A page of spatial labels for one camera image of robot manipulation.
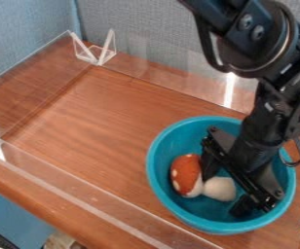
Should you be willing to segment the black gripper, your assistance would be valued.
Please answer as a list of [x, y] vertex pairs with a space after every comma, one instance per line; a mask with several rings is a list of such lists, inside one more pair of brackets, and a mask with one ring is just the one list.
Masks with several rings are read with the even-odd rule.
[[300, 140], [300, 83], [281, 89], [263, 84], [257, 90], [254, 109], [233, 136], [210, 126], [202, 139], [202, 180], [225, 169], [245, 194], [229, 209], [235, 218], [269, 212], [285, 193], [274, 176], [273, 160], [286, 141]]

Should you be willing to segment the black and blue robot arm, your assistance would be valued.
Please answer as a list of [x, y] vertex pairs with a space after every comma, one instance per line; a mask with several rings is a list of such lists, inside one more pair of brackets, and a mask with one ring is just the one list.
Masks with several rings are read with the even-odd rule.
[[178, 0], [195, 20], [203, 55], [218, 71], [259, 82], [253, 111], [233, 136], [215, 126], [202, 139], [205, 179], [223, 167], [245, 194], [229, 213], [269, 212], [285, 193], [273, 160], [300, 140], [300, 23], [275, 0]]

